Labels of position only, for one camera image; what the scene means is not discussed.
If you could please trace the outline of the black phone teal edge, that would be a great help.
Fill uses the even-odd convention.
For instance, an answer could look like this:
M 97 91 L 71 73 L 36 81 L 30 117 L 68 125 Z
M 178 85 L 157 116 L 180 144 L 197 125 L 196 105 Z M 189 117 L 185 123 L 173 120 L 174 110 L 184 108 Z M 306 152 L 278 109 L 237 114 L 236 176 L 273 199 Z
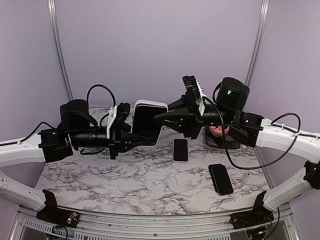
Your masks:
M 218 195 L 231 195 L 234 192 L 227 168 L 224 165 L 215 168 L 212 176 Z

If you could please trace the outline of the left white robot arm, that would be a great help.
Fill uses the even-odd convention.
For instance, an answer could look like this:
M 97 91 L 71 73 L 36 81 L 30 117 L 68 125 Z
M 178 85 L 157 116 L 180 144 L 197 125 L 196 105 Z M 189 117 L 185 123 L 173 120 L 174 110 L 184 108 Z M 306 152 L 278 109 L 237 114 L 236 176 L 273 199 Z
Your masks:
M 148 141 L 149 138 L 132 133 L 125 121 L 130 104 L 121 103 L 108 111 L 107 126 L 99 126 L 89 113 L 84 99 L 72 100 L 60 106 L 61 122 L 58 127 L 37 132 L 12 142 L 0 144 L 0 166 L 8 167 L 23 163 L 53 163 L 73 155 L 79 148 L 108 148 L 115 159 Z

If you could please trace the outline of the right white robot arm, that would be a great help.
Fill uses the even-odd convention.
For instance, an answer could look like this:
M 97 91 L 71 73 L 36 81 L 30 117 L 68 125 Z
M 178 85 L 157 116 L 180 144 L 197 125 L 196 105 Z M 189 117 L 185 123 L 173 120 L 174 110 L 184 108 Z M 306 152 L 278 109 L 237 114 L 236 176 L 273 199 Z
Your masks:
M 241 81 L 225 77 L 208 98 L 194 76 L 184 76 L 186 92 L 169 105 L 166 113 L 156 115 L 154 121 L 169 127 L 186 138 L 196 139 L 203 127 L 228 128 L 229 135 L 239 144 L 249 147 L 275 149 L 282 155 L 305 159 L 304 166 L 277 187 L 260 193 L 247 219 L 258 224 L 268 212 L 320 187 L 320 135 L 291 129 L 261 115 L 244 112 L 250 89 Z

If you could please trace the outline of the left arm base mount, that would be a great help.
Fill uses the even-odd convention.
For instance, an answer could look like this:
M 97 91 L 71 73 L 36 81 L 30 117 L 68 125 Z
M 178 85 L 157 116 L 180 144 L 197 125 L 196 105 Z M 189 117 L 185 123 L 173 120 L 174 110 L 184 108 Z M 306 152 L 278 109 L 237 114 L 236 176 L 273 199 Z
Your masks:
M 80 213 L 58 207 L 54 193 L 43 190 L 45 196 L 44 208 L 37 212 L 36 218 L 62 227 L 76 228 Z

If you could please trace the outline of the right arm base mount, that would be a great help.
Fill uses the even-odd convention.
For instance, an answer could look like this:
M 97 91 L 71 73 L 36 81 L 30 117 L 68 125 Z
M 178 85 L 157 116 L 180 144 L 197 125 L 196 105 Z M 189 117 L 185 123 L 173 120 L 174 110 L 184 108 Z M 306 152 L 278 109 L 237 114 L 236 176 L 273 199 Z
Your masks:
M 273 210 L 264 207 L 264 196 L 267 192 L 258 194 L 251 210 L 232 213 L 229 223 L 234 230 L 271 223 L 274 220 Z

